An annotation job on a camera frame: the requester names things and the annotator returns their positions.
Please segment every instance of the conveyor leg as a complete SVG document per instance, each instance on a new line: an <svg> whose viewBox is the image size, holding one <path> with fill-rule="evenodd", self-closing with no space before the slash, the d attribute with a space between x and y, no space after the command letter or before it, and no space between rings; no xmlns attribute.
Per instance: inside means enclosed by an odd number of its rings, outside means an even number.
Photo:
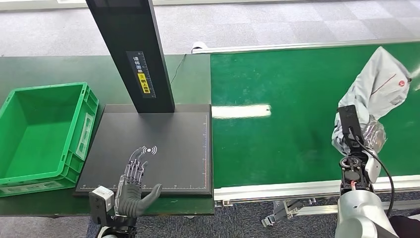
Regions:
<svg viewBox="0 0 420 238"><path fill-rule="evenodd" d="M276 222L292 218L299 212L299 209L307 204L312 205L315 202L315 198L274 201L273 215L262 219L261 223L264 227L272 226Z"/></svg>

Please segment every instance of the robotic hand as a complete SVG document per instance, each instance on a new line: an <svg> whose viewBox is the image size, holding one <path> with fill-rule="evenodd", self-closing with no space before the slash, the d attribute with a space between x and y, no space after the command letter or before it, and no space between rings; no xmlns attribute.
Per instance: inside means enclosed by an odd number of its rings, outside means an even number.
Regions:
<svg viewBox="0 0 420 238"><path fill-rule="evenodd" d="M125 172L121 175L115 197L115 213L127 217L137 218L160 196L162 184L156 184L152 191L141 199L141 179L147 161L142 165L140 161L129 161Z"/></svg>
<svg viewBox="0 0 420 238"><path fill-rule="evenodd" d="M156 184L146 197L141 198L141 180L147 166L147 161L140 161L142 154L135 160L130 158L127 163L115 201L114 193L103 186L89 192L92 220L101 225L97 238L134 238L137 217L159 198L162 184Z"/></svg>

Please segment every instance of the nfc symbol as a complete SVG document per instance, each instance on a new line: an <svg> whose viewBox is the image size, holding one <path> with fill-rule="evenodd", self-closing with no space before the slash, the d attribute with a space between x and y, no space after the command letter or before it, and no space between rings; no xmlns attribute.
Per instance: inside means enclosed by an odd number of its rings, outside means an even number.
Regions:
<svg viewBox="0 0 420 238"><path fill-rule="evenodd" d="M143 146L143 153L152 153L152 154L156 154L156 152L158 151L158 148L156 146L152 147L152 148L147 148L146 146Z"/></svg>

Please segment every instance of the black cable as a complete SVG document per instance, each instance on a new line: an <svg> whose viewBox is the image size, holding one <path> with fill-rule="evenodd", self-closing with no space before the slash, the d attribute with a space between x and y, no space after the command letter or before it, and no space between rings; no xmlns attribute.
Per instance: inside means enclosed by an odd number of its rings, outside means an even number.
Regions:
<svg viewBox="0 0 420 238"><path fill-rule="evenodd" d="M391 211L392 211L392 206L394 206L394 196L395 196L395 187L394 187L394 181L392 181L392 177L389 174L388 169L385 167L385 165L383 164L383 162L376 156L374 155L372 152L370 152L360 141L359 139L354 135L353 133L353 129L350 128L350 132L353 136L353 138L357 141L357 143L364 149L366 150L366 152L368 152L370 155L372 155L372 157L374 157L382 166L383 170L385 170L386 175L389 178L389 182L391 183L391 200L389 201L389 207L388 207L388 211L386 211L386 216L389 217L391 215Z"/></svg>
<svg viewBox="0 0 420 238"><path fill-rule="evenodd" d="M172 83L173 82L173 80L175 79L175 77L176 77L176 73L178 72L178 69L179 69L179 67L181 66L181 64L182 64L182 62L184 62L184 60L185 60L185 58L187 57L187 54L184 54L184 57L181 59L181 61L179 62L179 64L178 64L178 67L176 68L176 70L175 70L175 74L174 74L174 76L172 77L172 80L171 80L171 82L170 83Z"/></svg>

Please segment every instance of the plastic bag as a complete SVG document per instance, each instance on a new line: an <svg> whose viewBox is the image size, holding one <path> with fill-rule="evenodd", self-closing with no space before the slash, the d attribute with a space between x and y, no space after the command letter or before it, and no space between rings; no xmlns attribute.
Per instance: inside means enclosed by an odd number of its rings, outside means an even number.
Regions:
<svg viewBox="0 0 420 238"><path fill-rule="evenodd" d="M365 146L379 153L385 144L386 133L383 125L372 115L369 115L369 122L363 129L363 140Z"/></svg>

